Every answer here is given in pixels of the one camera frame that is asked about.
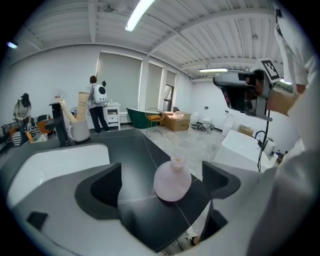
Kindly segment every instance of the person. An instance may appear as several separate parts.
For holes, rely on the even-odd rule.
[[[26,132],[29,132],[31,129],[31,103],[28,93],[24,93],[18,99],[14,106],[13,116],[18,124],[22,145],[29,140]]]
[[[310,104],[306,104],[306,97],[302,99],[302,95],[308,96],[309,99],[311,98],[310,96],[314,90],[311,91],[310,87],[312,86],[312,89],[315,89],[313,86],[319,81],[320,72],[317,54],[308,38],[301,33],[300,28],[295,24],[288,11],[277,3],[274,3],[274,9],[274,33],[283,59],[284,80],[293,84],[294,95],[283,94],[273,90],[267,100],[267,109],[290,117],[290,120],[301,136],[294,147],[283,157],[282,165],[289,159],[305,151],[306,142],[311,145],[309,148],[312,148],[312,144],[316,144],[316,142],[313,143],[311,141],[312,138],[308,138],[308,134],[304,128],[304,124],[308,124],[308,121],[310,121],[308,116],[312,116],[310,114],[312,107],[310,107]],[[255,90],[257,95],[262,93],[263,88],[264,84],[256,80]],[[230,100],[228,96],[224,94],[224,97],[229,106]],[[297,111],[298,107],[303,109],[307,114],[301,116],[299,114],[301,111]],[[200,243],[200,236],[192,226],[184,233],[184,237],[188,240],[191,247]]]
[[[97,104],[92,99],[93,91],[96,85],[97,85],[97,78],[93,75],[90,77],[90,86],[87,87],[87,92],[90,94],[90,97],[88,99],[88,107],[89,107],[89,112],[92,118],[94,130],[97,134],[99,134],[101,132],[99,120],[103,129],[106,132],[109,132],[110,129],[104,117],[103,104]]]

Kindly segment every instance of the floor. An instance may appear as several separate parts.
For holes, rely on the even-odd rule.
[[[122,130],[133,129],[132,125],[122,125]],[[141,132],[149,135],[151,141],[153,141],[159,148],[161,148],[169,156],[178,154],[186,159],[186,164],[190,172],[202,181],[202,162],[213,161],[219,147],[224,140],[224,136],[221,132],[213,130],[210,132],[195,131],[192,128],[188,130],[173,132],[165,127],[157,127],[151,129],[142,129]],[[117,127],[112,127],[110,131],[117,131]],[[14,155],[16,148],[11,148],[7,154],[0,157],[0,168],[3,166],[5,161],[12,155]],[[200,235],[206,222],[208,215],[209,205],[205,208],[199,218],[192,224],[194,230]],[[181,246],[183,249],[189,248],[187,240],[182,236],[178,239],[178,242],[168,246],[164,251],[168,255],[174,255],[182,250],[179,249]]]

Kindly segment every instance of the white sink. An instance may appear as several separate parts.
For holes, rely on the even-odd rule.
[[[260,150],[255,138],[231,130],[223,140],[213,162],[257,172]],[[271,167],[266,153],[262,152],[261,172]]]
[[[36,187],[55,177],[108,164],[109,151],[102,144],[72,146],[34,154],[14,177],[6,198],[7,205],[13,208]]]

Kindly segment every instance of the black pants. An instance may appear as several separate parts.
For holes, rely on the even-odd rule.
[[[18,119],[16,119],[16,122],[18,123],[18,128],[19,128],[19,131],[20,131],[20,134],[21,134],[21,143],[20,143],[20,145],[23,145],[24,143],[26,143],[29,140],[28,136],[26,134],[26,132],[28,131],[29,118],[26,117],[25,119],[22,120],[22,122],[19,121]]]
[[[105,131],[109,131],[109,127],[108,127],[108,124],[105,120],[105,117],[104,117],[104,109],[102,106],[96,106],[96,107],[93,107],[93,108],[90,108],[89,109],[90,111],[90,115],[92,117],[92,122],[93,122],[93,125],[94,125],[94,130],[97,134],[99,134],[101,132],[101,128],[100,128],[100,124],[99,124],[99,121],[98,121],[98,118],[100,120],[100,123],[102,124],[103,126],[103,129],[105,129]]]

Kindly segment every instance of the ceiling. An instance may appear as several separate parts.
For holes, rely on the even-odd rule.
[[[156,0],[133,32],[124,30],[139,0],[48,0],[16,35],[10,63],[70,45],[121,46],[146,53],[193,78],[203,68],[244,70],[282,57],[269,0]],[[110,4],[114,9],[106,12]]]

